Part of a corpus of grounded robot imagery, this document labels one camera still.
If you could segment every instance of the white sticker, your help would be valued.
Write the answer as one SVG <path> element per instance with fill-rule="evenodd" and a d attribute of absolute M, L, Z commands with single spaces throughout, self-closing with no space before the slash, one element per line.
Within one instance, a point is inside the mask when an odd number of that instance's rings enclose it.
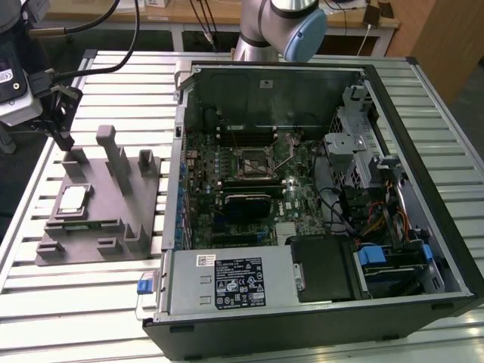
<path fill-rule="evenodd" d="M 260 88 L 272 88 L 273 85 L 274 81 L 270 79 L 263 79 L 262 81 L 260 81 Z"/>
<path fill-rule="evenodd" d="M 148 17 L 148 20 L 168 21 L 168 17 Z"/>
<path fill-rule="evenodd" d="M 11 81 L 14 78 L 12 70 L 3 70 L 0 72 L 0 84 Z"/>
<path fill-rule="evenodd" d="M 215 266 L 216 255 L 197 255 L 197 267 Z"/>

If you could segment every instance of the side panel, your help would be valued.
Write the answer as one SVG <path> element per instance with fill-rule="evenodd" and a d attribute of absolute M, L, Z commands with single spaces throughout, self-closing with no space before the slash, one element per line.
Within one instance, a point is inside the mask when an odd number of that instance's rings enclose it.
<path fill-rule="evenodd" d="M 167 358 L 191 360 L 398 339 L 469 303 L 470 298 L 438 304 L 420 302 L 330 312 L 188 321 L 183 325 L 144 321 L 143 329 Z"/>

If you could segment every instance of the slotted metal table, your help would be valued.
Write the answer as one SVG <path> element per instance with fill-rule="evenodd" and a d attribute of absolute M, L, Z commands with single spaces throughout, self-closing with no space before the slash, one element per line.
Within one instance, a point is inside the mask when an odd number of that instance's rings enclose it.
<path fill-rule="evenodd" d="M 81 69 L 117 64 L 124 52 L 99 51 Z M 169 174 L 177 60 L 222 60 L 228 54 L 137 52 L 114 74 L 76 79 L 85 96 L 72 126 L 88 157 L 103 157 L 95 133 L 116 127 L 116 143 L 136 156 L 151 148 L 163 159 L 151 257 L 37 267 L 36 247 L 61 186 L 62 152 L 49 139 L 0 247 L 0 362 L 164 362 L 135 317 L 136 283 L 160 263 Z M 352 63 L 353 57 L 313 61 Z M 484 164 L 419 66 L 406 59 L 359 58 L 376 68 L 474 259 L 484 269 Z M 383 136 L 391 144 L 384 129 Z M 143 310 L 155 305 L 143 299 Z M 402 340 L 329 346 L 213 361 L 482 361 L 484 312 L 437 321 Z"/>

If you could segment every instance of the aluminum extrusion table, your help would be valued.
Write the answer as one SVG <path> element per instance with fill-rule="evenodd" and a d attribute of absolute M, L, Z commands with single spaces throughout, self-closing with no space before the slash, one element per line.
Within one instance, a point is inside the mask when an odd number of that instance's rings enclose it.
<path fill-rule="evenodd" d="M 99 51 L 81 68 L 117 64 L 124 52 Z M 168 361 L 136 319 L 136 283 L 160 265 L 163 211 L 169 173 L 175 62 L 229 60 L 228 54 L 137 52 L 115 74 L 76 79 L 85 96 L 72 126 L 88 157 L 102 157 L 95 133 L 116 127 L 128 156 L 151 148 L 163 159 L 155 237 L 149 259 L 38 267 L 36 247 L 61 186 L 63 153 L 49 139 L 0 247 L 0 363 Z M 313 61 L 351 63 L 353 57 Z M 360 58 L 376 68 L 454 217 L 477 265 L 484 270 L 484 164 L 436 95 L 419 66 L 405 59 Z M 389 139 L 386 130 L 382 131 Z M 154 308 L 154 295 L 142 309 Z M 214 361 L 482 361 L 484 312 L 446 318 L 402 340 L 265 353 Z"/>

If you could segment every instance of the warning label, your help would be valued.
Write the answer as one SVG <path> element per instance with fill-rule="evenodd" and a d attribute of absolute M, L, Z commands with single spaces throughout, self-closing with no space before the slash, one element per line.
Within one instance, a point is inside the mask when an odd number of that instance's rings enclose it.
<path fill-rule="evenodd" d="M 265 306 L 262 259 L 215 261 L 215 293 L 218 310 Z"/>

